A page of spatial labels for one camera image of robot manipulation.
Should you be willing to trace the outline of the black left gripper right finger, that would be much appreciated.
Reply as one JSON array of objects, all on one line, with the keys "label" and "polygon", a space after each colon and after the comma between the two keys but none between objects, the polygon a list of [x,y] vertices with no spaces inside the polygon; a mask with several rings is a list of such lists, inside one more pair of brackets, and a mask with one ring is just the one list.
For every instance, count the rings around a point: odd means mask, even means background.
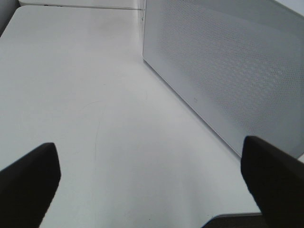
[{"label": "black left gripper right finger", "polygon": [[304,226],[302,162],[256,136],[246,136],[240,169],[270,228]]}]

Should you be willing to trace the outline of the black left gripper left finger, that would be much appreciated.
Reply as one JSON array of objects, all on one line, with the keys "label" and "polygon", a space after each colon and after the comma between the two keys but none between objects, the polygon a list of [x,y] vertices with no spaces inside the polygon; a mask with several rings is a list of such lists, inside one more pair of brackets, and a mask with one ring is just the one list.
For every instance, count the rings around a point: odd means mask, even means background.
[{"label": "black left gripper left finger", "polygon": [[43,143],[0,172],[0,226],[38,228],[61,179],[56,146]]}]

